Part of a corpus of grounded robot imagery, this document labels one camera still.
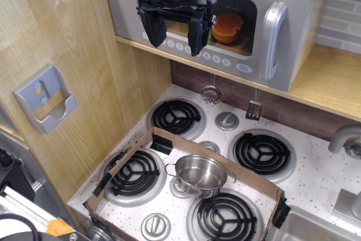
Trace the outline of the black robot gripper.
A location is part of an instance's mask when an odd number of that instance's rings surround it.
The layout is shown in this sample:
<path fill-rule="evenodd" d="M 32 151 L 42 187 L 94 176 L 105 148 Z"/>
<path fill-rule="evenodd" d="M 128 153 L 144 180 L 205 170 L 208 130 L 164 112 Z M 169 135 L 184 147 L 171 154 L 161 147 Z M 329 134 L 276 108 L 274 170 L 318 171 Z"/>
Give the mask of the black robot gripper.
<path fill-rule="evenodd" d="M 207 45 L 215 22 L 215 0 L 137 0 L 137 10 L 149 42 L 159 47 L 166 38 L 165 20 L 188 23 L 188 45 L 196 56 Z"/>

